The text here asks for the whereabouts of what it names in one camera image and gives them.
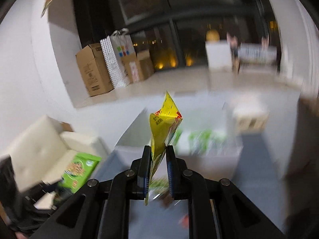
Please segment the red jelly cup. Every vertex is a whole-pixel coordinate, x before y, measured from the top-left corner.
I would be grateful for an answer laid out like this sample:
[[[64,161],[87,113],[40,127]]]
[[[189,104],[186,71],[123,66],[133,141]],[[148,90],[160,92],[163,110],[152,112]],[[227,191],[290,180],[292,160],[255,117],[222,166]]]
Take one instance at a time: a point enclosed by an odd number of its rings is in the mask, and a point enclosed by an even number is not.
[[[181,225],[183,228],[188,229],[189,228],[189,215],[185,214],[180,220],[179,225]]]

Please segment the yellow snack bag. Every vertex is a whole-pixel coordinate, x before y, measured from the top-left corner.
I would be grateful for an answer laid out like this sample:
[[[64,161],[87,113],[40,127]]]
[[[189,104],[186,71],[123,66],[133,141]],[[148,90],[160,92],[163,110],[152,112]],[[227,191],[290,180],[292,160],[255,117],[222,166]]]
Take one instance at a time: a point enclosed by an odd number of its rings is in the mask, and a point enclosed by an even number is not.
[[[145,199],[147,205],[153,197],[168,188],[168,174],[166,173],[166,147],[171,144],[175,132],[183,117],[169,93],[165,94],[162,107],[149,116],[151,130],[151,171],[150,188]]]

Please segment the green snack bag front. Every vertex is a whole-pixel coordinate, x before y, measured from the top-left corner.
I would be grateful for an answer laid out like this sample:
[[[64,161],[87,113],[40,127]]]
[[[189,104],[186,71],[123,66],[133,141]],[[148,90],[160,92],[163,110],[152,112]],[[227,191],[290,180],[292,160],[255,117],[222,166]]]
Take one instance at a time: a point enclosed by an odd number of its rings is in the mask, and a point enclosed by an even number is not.
[[[58,206],[73,196],[88,180],[102,158],[88,153],[77,153],[57,183],[53,205]]]

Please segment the white cardboard storage box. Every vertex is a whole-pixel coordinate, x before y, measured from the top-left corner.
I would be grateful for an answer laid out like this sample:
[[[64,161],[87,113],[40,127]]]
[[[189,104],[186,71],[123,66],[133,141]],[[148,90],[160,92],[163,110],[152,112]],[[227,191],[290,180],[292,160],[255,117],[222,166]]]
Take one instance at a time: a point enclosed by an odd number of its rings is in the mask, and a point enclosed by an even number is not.
[[[123,162],[140,158],[151,143],[148,110],[143,110],[115,145]],[[232,179],[243,149],[232,111],[224,107],[187,110],[171,144],[188,168],[211,180]]]

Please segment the cream leather sofa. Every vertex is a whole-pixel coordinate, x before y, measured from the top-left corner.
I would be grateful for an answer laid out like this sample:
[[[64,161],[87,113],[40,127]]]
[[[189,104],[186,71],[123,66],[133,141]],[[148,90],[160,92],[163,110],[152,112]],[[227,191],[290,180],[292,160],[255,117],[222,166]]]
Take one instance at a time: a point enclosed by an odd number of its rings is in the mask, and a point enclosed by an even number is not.
[[[18,135],[2,152],[11,157],[20,192],[43,181],[57,181],[77,153],[106,159],[108,152],[96,136],[63,131],[62,124],[42,116]]]

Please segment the tissue pack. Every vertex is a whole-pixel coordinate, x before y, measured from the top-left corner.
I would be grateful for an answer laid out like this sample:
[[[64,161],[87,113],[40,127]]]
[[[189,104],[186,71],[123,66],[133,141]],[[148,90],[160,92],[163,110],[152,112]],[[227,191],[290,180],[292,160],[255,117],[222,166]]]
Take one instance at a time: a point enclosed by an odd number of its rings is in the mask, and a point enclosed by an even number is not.
[[[231,103],[236,129],[240,133],[262,133],[269,119],[267,105],[256,97],[241,97]]]

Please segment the small open cardboard box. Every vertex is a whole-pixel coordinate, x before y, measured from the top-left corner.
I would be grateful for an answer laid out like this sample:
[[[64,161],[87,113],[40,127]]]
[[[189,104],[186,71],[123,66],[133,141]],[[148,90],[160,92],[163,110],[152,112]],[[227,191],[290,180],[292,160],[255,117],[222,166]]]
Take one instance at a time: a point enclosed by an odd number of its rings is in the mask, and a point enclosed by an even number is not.
[[[121,62],[128,74],[130,83],[144,81],[155,73],[149,50],[124,56]]]

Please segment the large brown cardboard box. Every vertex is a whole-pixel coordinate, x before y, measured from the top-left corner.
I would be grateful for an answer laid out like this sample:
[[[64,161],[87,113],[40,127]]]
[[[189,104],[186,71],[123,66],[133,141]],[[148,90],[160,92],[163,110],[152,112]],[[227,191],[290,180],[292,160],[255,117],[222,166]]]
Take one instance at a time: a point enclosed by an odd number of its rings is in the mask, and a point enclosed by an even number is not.
[[[89,96],[114,89],[100,43],[87,45],[76,54],[76,61]]]

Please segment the white foam box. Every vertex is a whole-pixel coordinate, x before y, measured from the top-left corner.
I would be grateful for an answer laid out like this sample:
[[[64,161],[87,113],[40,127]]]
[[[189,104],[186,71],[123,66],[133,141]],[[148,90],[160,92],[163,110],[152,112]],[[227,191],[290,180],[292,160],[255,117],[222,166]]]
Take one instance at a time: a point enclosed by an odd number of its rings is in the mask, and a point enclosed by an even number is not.
[[[226,40],[206,42],[208,68],[211,71],[232,71],[232,54]]]

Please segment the white dotted paper bag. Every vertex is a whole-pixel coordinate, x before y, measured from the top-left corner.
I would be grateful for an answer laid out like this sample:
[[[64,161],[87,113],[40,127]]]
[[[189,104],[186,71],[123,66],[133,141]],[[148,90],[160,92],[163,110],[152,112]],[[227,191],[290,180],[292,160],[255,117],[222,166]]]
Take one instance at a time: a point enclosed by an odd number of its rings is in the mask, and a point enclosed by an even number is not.
[[[123,28],[100,40],[104,60],[112,85],[115,89],[130,84],[128,74],[121,59],[135,53],[129,30]]]

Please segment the printed landscape gift box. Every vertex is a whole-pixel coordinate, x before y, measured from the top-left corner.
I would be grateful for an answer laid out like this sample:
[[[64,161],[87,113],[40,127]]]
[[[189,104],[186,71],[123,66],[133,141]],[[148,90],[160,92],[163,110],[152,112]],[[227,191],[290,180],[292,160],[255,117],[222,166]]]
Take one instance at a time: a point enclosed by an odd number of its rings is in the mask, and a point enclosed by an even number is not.
[[[277,60],[277,48],[275,46],[264,47],[261,44],[243,43],[238,49],[238,57],[245,64],[275,64]]]

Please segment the orange pumpkin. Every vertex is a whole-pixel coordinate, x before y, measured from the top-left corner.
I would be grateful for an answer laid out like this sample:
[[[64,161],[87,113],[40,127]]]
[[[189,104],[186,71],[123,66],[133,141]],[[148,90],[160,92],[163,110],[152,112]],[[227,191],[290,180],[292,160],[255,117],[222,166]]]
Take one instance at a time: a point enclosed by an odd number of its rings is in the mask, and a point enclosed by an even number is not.
[[[219,32],[215,29],[208,30],[206,33],[207,42],[218,42],[220,40]]]

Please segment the pink toy figure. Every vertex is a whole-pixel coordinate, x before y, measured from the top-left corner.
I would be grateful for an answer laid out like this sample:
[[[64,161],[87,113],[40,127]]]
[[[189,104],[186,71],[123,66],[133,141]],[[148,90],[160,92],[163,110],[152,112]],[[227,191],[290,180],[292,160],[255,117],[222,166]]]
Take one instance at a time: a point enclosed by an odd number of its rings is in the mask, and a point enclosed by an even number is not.
[[[226,41],[230,46],[232,57],[238,57],[238,38],[236,36],[232,36],[229,32],[226,33]]]

